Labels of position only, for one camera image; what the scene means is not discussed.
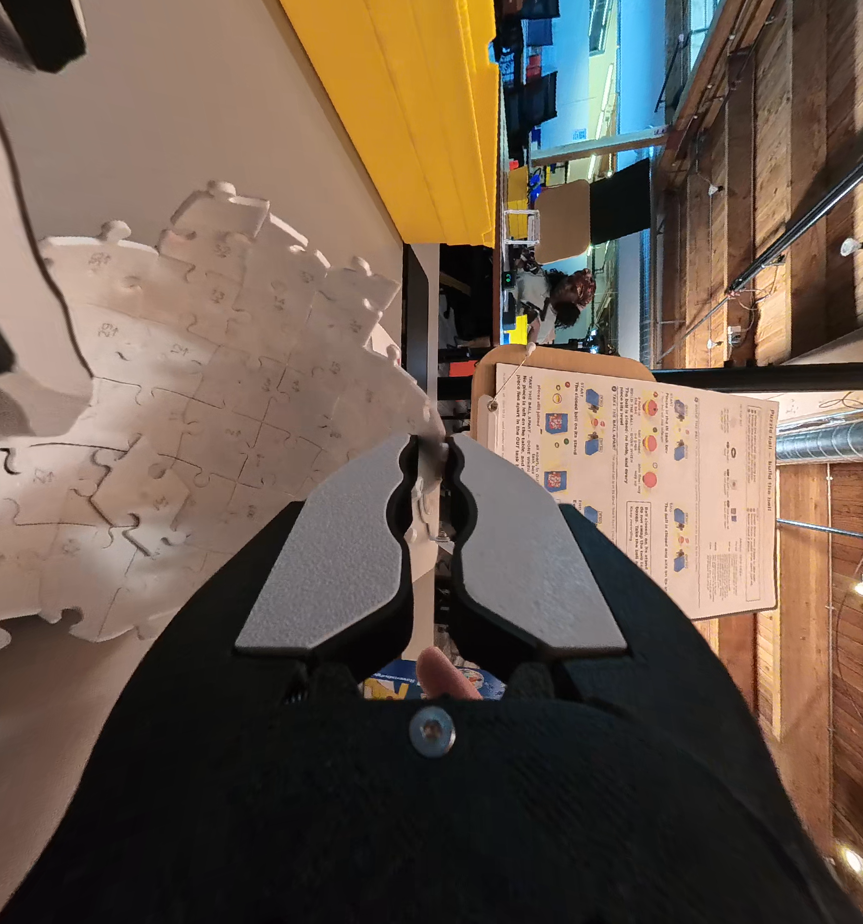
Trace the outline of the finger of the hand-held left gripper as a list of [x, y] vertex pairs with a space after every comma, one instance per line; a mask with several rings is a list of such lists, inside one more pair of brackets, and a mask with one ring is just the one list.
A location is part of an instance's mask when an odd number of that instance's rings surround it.
[[67, 433], [91, 397], [91, 370], [33, 236], [0, 118], [0, 443]]
[[78, 1], [0, 1], [0, 59], [57, 74], [86, 53]]

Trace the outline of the person's right hand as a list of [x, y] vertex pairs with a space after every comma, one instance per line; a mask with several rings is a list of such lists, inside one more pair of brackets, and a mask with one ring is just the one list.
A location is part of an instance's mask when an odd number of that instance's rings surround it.
[[418, 655], [416, 677], [427, 699], [482, 700], [480, 691], [435, 646]]

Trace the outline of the black partition panel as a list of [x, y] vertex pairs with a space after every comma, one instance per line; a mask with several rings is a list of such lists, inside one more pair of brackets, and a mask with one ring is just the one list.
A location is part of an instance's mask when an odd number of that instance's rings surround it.
[[651, 224], [652, 160], [645, 158], [589, 185], [590, 244], [641, 233]]

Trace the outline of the black ceiling rail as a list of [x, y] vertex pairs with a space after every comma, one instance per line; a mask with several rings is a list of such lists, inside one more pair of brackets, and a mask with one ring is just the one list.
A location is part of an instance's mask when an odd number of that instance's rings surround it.
[[805, 214], [796, 219], [784, 234], [772, 242], [729, 284], [726, 295], [733, 296], [746, 290], [761, 271], [783, 260], [795, 242], [830, 214], [862, 181], [863, 156], [839, 182], [832, 186]]

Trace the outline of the blue puzzle box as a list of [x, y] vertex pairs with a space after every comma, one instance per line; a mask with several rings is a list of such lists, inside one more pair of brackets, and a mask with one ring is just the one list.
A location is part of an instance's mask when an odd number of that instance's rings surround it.
[[[414, 660], [400, 658], [387, 664], [368, 677], [360, 686], [363, 698], [368, 700], [427, 699], [427, 693], [417, 677], [416, 663]], [[506, 685], [494, 675], [470, 663], [459, 664], [457, 670], [472, 684], [482, 699], [503, 699]]]

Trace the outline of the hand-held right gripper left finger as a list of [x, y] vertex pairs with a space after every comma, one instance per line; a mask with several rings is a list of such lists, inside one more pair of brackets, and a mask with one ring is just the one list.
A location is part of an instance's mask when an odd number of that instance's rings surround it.
[[314, 488], [235, 642], [298, 661], [394, 661], [413, 631], [418, 437], [395, 433]]

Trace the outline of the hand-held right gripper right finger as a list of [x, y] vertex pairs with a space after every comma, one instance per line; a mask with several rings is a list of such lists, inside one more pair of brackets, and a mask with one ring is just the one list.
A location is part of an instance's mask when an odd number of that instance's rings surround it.
[[467, 522], [454, 550], [466, 623], [459, 646], [479, 662], [556, 662], [626, 652], [621, 629], [553, 496], [466, 433], [451, 439], [454, 499]]

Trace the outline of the printed instruction sheet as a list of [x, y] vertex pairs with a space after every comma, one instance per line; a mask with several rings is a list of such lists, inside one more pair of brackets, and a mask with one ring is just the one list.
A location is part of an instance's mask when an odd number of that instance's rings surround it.
[[694, 621], [778, 602], [779, 405], [495, 366], [486, 445], [574, 506]]

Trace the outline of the yellow panel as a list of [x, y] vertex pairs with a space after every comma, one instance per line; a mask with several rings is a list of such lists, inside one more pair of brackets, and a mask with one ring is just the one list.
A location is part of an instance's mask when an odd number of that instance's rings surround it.
[[402, 240], [493, 247], [494, 3], [281, 6]]

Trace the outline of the wooden clipboard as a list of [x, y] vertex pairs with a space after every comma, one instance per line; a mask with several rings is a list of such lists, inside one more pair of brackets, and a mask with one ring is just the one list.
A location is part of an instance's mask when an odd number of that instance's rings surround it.
[[470, 435], [494, 451], [497, 442], [498, 402], [497, 366], [509, 366], [511, 374], [523, 368], [546, 369], [561, 373], [582, 373], [655, 382], [651, 370], [637, 360], [591, 354], [560, 346], [531, 344], [501, 345], [490, 350], [477, 363], [471, 382]]

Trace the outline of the silver ventilation duct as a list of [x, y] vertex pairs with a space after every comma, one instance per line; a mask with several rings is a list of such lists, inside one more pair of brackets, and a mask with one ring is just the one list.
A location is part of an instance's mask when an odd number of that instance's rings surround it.
[[778, 465], [863, 461], [863, 420], [779, 433], [775, 454]]

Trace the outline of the assembled jigsaw puzzle sheet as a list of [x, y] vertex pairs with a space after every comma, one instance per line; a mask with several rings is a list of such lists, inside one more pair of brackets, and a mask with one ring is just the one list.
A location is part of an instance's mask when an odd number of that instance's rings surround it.
[[266, 200], [213, 181], [156, 247], [108, 222], [45, 237], [91, 370], [56, 435], [0, 438], [9, 621], [148, 638], [288, 503], [391, 433], [439, 441], [381, 318], [399, 283], [333, 267]]

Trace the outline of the black ceiling beam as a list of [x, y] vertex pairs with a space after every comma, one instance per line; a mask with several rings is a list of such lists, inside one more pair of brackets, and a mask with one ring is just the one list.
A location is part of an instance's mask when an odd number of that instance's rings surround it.
[[655, 381], [721, 394], [863, 391], [863, 362], [656, 369]]

